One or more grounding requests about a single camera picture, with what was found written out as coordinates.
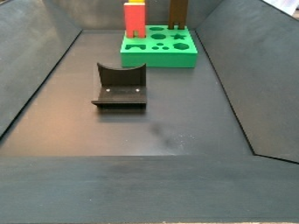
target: hole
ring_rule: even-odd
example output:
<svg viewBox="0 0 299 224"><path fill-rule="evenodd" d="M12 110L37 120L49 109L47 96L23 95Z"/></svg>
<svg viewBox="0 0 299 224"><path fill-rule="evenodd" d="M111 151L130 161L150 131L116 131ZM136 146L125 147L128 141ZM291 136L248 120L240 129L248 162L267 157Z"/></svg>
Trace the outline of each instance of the hole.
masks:
<svg viewBox="0 0 299 224"><path fill-rule="evenodd" d="M127 50L130 50L130 49L134 48L134 47L140 48L142 50L146 49L146 45L125 45L125 49L127 49Z"/></svg>
<svg viewBox="0 0 299 224"><path fill-rule="evenodd" d="M172 46L178 50L187 50L187 49L190 49L190 46L186 45L184 43L178 43L178 44L174 44Z"/></svg>
<svg viewBox="0 0 299 224"><path fill-rule="evenodd" d="M152 35L152 39L166 39L166 35L163 35L162 33L156 33Z"/></svg>
<svg viewBox="0 0 299 224"><path fill-rule="evenodd" d="M150 30L154 32L162 31L164 28L163 27L151 27Z"/></svg>
<svg viewBox="0 0 299 224"><path fill-rule="evenodd" d="M186 38L186 35L182 35L182 34L175 34L172 35L172 39L184 39Z"/></svg>

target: dark gray surface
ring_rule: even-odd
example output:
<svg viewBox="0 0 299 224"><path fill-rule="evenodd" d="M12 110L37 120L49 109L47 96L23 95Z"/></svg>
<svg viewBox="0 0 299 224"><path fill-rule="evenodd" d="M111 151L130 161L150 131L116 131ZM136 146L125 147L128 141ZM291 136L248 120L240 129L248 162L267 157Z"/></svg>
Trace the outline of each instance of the dark gray surface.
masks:
<svg viewBox="0 0 299 224"><path fill-rule="evenodd" d="M3 157L0 170L0 223L299 221L299 166L270 158Z"/></svg>
<svg viewBox="0 0 299 224"><path fill-rule="evenodd" d="M84 32L1 142L0 223L298 222L299 166L251 155L198 40L195 69L148 69L146 115L91 105L123 34Z"/></svg>
<svg viewBox="0 0 299 224"><path fill-rule="evenodd" d="M0 136L79 34L51 0L1 4Z"/></svg>
<svg viewBox="0 0 299 224"><path fill-rule="evenodd" d="M99 112L97 62L121 67L123 31L84 32L0 143L0 156L250 154L202 45L195 68L147 68L146 113Z"/></svg>
<svg viewBox="0 0 299 224"><path fill-rule="evenodd" d="M226 0L198 33L255 153L299 162L298 21Z"/></svg>
<svg viewBox="0 0 299 224"><path fill-rule="evenodd" d="M84 30L124 30L125 0L53 0L67 11ZM187 25L190 29L200 24L222 0L190 0ZM168 24L170 0L147 0L147 23Z"/></svg>

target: black bracket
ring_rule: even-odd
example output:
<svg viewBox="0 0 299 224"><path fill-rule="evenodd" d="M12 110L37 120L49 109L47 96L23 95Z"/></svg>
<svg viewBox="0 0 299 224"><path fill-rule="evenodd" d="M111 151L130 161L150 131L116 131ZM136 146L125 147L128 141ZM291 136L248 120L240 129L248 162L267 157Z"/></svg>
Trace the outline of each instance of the black bracket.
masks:
<svg viewBox="0 0 299 224"><path fill-rule="evenodd" d="M97 63L101 89L99 98L92 103L99 106L144 107L146 64L128 69L115 69Z"/></svg>

